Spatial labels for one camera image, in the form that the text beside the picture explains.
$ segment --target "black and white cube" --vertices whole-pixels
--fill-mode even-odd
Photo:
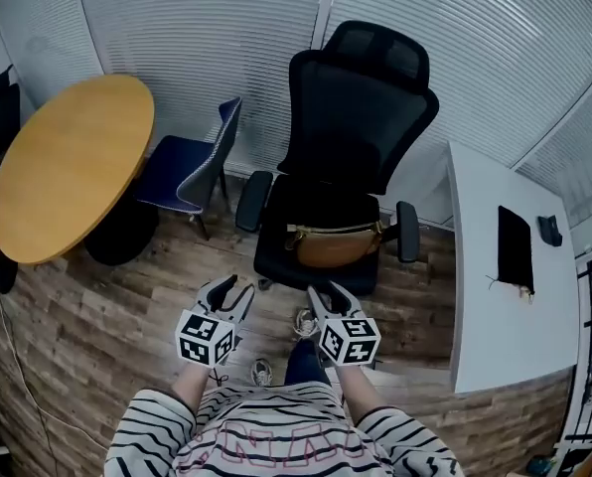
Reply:
[[[372,318],[332,318],[325,320],[319,346],[337,366],[361,366],[371,363],[379,340]]]
[[[181,359],[213,368],[233,350],[234,324],[184,310],[175,330],[175,340]]]

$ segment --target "black table base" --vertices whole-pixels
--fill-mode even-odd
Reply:
[[[0,250],[0,293],[6,294],[11,291],[18,275],[18,263],[9,259]]]
[[[121,265],[136,258],[146,247],[159,225],[157,207],[133,198],[132,186],[106,217],[84,239],[84,246],[95,261]]]

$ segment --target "chair seat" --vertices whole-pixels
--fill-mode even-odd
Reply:
[[[203,209],[177,197],[179,185],[201,166],[213,144],[179,136],[166,136],[146,163],[135,198],[164,209],[200,214]]]
[[[373,196],[279,175],[263,214],[254,270],[268,279],[302,290],[312,284],[325,291],[332,280],[356,295],[367,295],[375,288],[377,251],[338,268],[307,267],[298,262],[295,251],[285,249],[286,226],[341,228],[373,223],[378,218],[379,205]]]

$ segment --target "chair leg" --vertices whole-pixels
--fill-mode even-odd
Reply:
[[[227,195],[227,184],[225,183],[225,171],[223,168],[219,171],[219,182],[221,184],[221,194],[223,196],[223,200],[225,201],[225,208],[228,212],[231,212],[231,207],[229,206],[229,196]]]
[[[274,281],[271,279],[267,279],[265,277],[258,278],[258,289],[260,291],[267,291],[272,284],[274,284]]]
[[[197,225],[199,226],[199,230],[201,231],[203,238],[206,240],[210,240],[210,235],[208,234],[208,230],[206,230],[206,225],[204,225],[204,220],[199,215],[194,216],[194,218],[195,218],[195,221],[197,222]]]

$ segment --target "shoe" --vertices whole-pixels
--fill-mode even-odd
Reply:
[[[301,338],[308,338],[318,332],[318,324],[310,309],[301,309],[296,315],[294,332]]]
[[[257,387],[272,385],[272,368],[265,359],[256,359],[252,364],[252,381]]]

